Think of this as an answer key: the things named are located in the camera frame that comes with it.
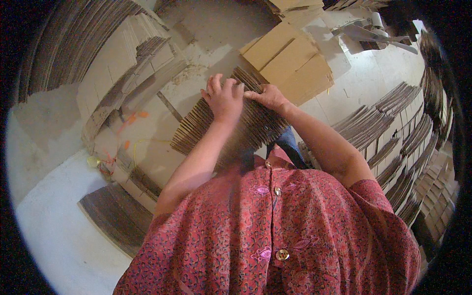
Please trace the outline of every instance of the person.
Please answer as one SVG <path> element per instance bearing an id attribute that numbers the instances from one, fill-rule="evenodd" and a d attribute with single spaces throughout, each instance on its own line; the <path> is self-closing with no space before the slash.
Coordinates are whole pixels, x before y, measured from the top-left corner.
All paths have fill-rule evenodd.
<path id="1" fill-rule="evenodd" d="M 418 246 L 364 157 L 274 85 L 263 93 L 211 76 L 208 131 L 156 202 L 143 245 L 114 294 L 407 294 Z M 213 177 L 243 96 L 285 118 L 323 171 L 297 169 L 281 148 L 253 169 Z"/>

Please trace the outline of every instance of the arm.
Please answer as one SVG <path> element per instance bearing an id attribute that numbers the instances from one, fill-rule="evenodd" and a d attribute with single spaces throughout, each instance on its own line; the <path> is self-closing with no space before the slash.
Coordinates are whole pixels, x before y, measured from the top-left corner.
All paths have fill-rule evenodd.
<path id="1" fill-rule="evenodd" d="M 262 94 L 246 92 L 244 95 L 283 116 L 305 141 L 324 171 L 345 187 L 363 179 L 375 180 L 361 153 L 333 128 L 297 108 L 276 86 L 263 87 Z"/>
<path id="2" fill-rule="evenodd" d="M 233 87 L 227 79 L 221 88 L 222 74 L 211 76 L 202 97 L 213 111 L 214 120 L 203 138 L 177 167 L 156 202 L 155 216 L 172 212 L 185 196 L 210 180 L 218 155 L 233 132 L 243 109 L 244 84 Z"/>

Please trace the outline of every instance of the floor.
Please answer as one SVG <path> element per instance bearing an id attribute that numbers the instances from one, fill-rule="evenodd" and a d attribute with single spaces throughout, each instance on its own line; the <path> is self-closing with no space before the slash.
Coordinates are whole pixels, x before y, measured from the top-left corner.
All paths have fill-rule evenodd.
<path id="1" fill-rule="evenodd" d="M 144 1 L 153 8 L 153 1 Z M 365 10 L 329 12 L 324 25 L 335 27 L 362 17 Z M 174 40 L 189 59 L 189 67 L 162 93 L 184 116 L 200 98 L 210 75 L 229 76 L 236 65 L 247 66 L 239 48 L 274 25 L 252 6 L 235 1 L 182 1 L 162 16 Z M 424 69 L 420 55 L 388 46 L 381 51 L 357 50 L 345 42 L 351 68 L 335 85 L 301 106 L 330 125 L 363 104 L 373 104 L 399 82 L 418 84 Z M 10 112 L 8 172 L 13 205 L 30 251 L 60 294 L 110 294 L 129 258 L 113 247 L 83 216 L 76 202 L 106 184 L 86 165 L 80 142 L 77 85 L 37 93 Z M 178 126 L 165 105 L 155 98 L 145 106 L 150 116 L 125 130 L 128 140 L 170 140 Z M 143 126 L 156 126 L 145 131 Z M 258 151 L 264 154 L 264 148 Z M 142 141 L 136 162 L 164 185 L 184 158 L 168 143 Z"/>

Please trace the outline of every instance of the floral blouse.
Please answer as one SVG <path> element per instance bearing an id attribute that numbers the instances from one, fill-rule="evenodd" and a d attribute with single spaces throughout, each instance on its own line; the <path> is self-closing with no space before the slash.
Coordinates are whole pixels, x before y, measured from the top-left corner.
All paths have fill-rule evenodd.
<path id="1" fill-rule="evenodd" d="M 407 294 L 418 246 L 379 184 L 349 189 L 281 149 L 157 216 L 114 294 Z"/>

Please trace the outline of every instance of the shirt button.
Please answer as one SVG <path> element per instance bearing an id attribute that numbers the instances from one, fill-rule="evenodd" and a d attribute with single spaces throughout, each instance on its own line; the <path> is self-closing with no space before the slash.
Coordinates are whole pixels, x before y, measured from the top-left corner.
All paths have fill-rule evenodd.
<path id="1" fill-rule="evenodd" d="M 288 254 L 288 251 L 285 250 L 285 249 L 280 249 L 277 251 L 277 253 L 275 253 L 275 257 L 277 257 L 277 259 L 279 261 L 282 261 L 282 260 L 286 260 L 290 257 L 290 255 Z"/>

